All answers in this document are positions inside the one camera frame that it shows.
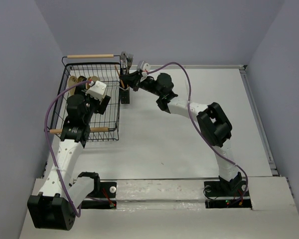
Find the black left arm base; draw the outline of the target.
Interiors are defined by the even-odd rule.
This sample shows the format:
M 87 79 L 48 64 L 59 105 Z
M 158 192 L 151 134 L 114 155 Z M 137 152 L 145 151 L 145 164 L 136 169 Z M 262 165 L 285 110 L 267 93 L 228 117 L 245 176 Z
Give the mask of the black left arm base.
M 90 193 L 81 204 L 81 209 L 107 210 L 116 209 L 117 183 L 104 181 L 100 184 L 98 192 Z

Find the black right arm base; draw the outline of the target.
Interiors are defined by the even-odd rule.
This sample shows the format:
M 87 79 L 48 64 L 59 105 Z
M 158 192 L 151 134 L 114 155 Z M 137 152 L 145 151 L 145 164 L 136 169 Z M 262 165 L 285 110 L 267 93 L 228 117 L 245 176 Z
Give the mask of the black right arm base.
M 250 194 L 247 191 L 241 199 L 246 186 L 246 181 L 241 181 L 238 186 L 229 192 L 221 188 L 220 181 L 205 181 L 203 194 L 207 209 L 252 208 Z

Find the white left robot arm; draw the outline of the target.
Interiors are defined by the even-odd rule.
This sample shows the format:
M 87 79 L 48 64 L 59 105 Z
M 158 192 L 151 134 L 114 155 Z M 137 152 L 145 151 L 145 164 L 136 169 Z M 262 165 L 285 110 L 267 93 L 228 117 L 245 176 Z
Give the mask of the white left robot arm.
M 75 164 L 83 152 L 91 129 L 93 114 L 103 114 L 110 101 L 103 83 L 83 88 L 67 99 L 67 117 L 61 130 L 53 166 L 37 195 L 31 195 L 27 207 L 37 229 L 68 231 L 81 216 L 81 204 L 87 196 L 100 192 L 100 177 L 95 172 L 80 173 L 71 184 Z

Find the black fork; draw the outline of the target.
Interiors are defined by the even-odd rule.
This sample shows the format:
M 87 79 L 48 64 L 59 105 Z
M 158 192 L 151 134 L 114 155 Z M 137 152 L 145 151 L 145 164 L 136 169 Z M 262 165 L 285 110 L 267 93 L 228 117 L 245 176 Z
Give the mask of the black fork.
M 133 54 L 128 54 L 127 55 L 127 71 L 130 70 L 132 63 L 133 63 L 134 55 Z

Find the all silver fork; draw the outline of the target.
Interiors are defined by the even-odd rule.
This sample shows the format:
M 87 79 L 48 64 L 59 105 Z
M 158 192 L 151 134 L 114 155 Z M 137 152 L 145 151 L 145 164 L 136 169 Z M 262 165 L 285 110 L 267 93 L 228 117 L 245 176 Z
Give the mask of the all silver fork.
M 123 68 L 127 68 L 127 56 L 126 52 L 122 51 L 120 55 L 120 61 Z

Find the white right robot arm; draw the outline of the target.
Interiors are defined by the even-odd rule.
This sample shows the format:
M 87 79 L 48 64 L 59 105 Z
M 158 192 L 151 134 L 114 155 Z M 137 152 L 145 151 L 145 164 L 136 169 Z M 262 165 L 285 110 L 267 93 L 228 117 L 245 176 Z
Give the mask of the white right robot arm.
M 191 120 L 199 135 L 215 153 L 219 168 L 217 190 L 224 195 L 231 195 L 239 188 L 240 183 L 248 181 L 246 172 L 234 162 L 230 154 L 229 140 L 233 127 L 218 103 L 194 103 L 191 91 L 186 100 L 181 99 L 173 92 L 174 84 L 167 73 L 160 73 L 154 79 L 148 71 L 136 70 L 121 75 L 120 80 L 134 91 L 142 89 L 156 95 L 156 103 L 161 111 Z

